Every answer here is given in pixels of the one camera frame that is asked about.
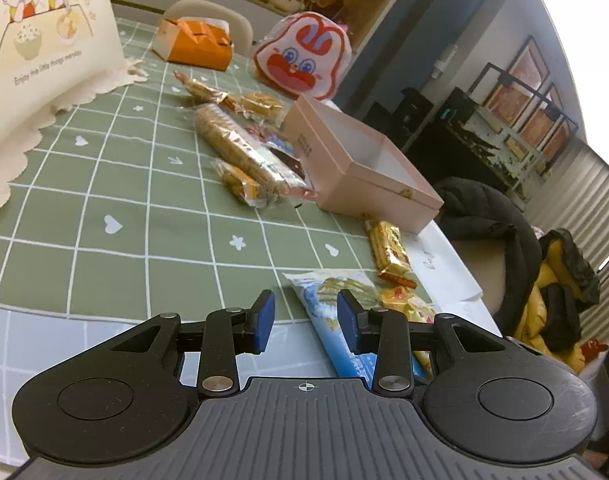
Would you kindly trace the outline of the gold snack bar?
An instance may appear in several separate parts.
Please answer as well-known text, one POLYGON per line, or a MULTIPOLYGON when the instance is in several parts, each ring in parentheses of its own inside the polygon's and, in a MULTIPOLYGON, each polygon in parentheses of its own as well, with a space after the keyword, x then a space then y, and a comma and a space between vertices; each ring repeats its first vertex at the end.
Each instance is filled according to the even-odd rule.
POLYGON ((379 278, 415 289, 417 283, 411 276, 411 261, 402 243, 400 229, 383 220, 370 220, 366 225, 379 278))

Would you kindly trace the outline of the small yellow bread packet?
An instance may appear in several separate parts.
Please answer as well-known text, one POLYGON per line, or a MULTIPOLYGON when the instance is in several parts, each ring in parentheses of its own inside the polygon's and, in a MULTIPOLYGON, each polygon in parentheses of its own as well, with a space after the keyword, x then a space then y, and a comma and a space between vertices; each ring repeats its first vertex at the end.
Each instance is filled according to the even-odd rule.
POLYGON ((236 96, 233 100, 235 113, 249 120, 263 124, 269 122, 273 126, 280 126, 284 119, 284 103, 262 92, 248 92, 236 96))

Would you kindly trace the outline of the green grid tablecloth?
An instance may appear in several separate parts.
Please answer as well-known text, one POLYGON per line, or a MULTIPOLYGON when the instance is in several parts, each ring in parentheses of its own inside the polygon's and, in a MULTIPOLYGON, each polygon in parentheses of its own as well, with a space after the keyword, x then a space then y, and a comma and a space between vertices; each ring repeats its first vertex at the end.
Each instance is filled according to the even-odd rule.
POLYGON ((199 321, 262 290, 303 317, 291 273, 376 273, 361 222, 312 203, 255 210, 225 188, 155 29, 120 20, 148 78, 59 113, 0 210, 0 308, 58 318, 199 321))

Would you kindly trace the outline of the orange yellow snack packet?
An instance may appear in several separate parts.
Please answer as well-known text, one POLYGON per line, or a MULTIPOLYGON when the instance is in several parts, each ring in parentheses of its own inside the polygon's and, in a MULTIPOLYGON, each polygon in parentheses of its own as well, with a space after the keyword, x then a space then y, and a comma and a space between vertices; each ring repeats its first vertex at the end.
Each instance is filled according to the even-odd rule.
POLYGON ((221 182, 239 202, 252 208, 266 208, 280 201, 272 174, 262 168, 250 166, 243 170, 222 159, 213 162, 221 182))

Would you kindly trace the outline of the black jacket on chair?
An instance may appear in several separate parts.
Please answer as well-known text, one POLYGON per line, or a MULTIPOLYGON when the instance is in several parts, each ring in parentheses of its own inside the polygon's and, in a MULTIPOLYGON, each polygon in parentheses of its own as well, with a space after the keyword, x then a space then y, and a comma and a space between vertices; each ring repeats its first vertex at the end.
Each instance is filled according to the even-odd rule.
POLYGON ((443 200, 438 226, 482 287, 501 333, 513 335, 542 262, 533 229, 518 207, 490 185, 448 177, 434 188, 443 200))

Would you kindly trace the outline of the pink open storage box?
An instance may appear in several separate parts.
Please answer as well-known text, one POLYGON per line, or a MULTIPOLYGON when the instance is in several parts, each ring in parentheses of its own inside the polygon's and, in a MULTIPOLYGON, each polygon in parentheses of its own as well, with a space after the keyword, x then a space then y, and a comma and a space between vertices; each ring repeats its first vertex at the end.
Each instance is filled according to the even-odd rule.
POLYGON ((318 207, 385 220, 417 234, 437 217, 440 195, 379 131, 305 96, 282 123, 316 192, 318 207))

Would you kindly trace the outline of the yellow black jacket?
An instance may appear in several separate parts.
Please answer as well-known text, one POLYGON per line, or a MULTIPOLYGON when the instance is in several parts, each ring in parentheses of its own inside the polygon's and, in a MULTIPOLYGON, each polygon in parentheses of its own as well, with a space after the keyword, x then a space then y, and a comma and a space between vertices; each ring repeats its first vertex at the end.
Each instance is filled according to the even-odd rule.
POLYGON ((539 239, 543 260, 513 338, 574 373, 586 366, 580 315, 600 303, 600 281, 567 229, 539 239))

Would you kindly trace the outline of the long clear cracker pack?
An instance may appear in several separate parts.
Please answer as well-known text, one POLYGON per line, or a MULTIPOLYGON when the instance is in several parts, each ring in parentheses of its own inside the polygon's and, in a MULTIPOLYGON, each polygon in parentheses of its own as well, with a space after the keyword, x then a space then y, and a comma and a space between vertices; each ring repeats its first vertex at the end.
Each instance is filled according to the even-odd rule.
POLYGON ((313 188, 216 104, 199 105, 194 115, 199 136, 224 162, 257 182, 268 200, 314 200, 313 188))

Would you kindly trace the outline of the glass fish tank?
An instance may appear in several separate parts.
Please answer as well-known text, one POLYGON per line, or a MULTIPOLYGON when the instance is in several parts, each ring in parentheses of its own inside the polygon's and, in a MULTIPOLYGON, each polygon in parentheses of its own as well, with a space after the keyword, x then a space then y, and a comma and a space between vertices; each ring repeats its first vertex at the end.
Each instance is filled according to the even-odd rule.
POLYGON ((463 89, 451 91, 434 125, 453 139, 461 177, 496 188, 521 208, 544 185, 543 153, 463 89))

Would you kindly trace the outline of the red white rabbit bag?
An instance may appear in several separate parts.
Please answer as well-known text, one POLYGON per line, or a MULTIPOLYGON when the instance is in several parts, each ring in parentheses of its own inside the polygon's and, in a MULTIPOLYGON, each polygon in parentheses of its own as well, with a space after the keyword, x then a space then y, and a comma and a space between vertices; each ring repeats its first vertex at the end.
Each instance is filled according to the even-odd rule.
POLYGON ((254 51, 261 78, 288 96, 333 99, 351 63, 345 30, 315 12, 292 14, 281 20, 254 51))

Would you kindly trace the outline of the orange tissue box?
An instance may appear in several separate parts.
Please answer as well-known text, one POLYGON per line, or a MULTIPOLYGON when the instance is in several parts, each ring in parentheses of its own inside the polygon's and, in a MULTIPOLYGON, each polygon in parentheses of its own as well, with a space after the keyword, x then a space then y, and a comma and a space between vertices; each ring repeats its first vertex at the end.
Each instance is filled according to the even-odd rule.
POLYGON ((224 72, 234 55, 230 24, 216 18, 163 18, 152 51, 169 63, 224 72))

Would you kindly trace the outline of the beige dining chair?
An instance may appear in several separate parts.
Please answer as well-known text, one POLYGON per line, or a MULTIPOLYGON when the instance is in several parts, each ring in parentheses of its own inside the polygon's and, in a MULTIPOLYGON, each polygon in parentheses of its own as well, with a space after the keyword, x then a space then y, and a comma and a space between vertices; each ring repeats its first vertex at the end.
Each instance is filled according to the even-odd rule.
POLYGON ((208 0, 180 0, 167 8, 163 18, 212 18, 228 23, 236 54, 249 56, 254 42, 254 30, 248 18, 242 14, 208 0))

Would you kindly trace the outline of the cream cartoon food cover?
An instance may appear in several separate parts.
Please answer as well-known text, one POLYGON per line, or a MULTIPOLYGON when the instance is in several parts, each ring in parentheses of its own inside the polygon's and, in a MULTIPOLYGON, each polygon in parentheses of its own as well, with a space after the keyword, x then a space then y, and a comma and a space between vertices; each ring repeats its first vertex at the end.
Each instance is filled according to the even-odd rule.
POLYGON ((0 0, 0 209, 58 112, 145 78, 110 0, 0 0))

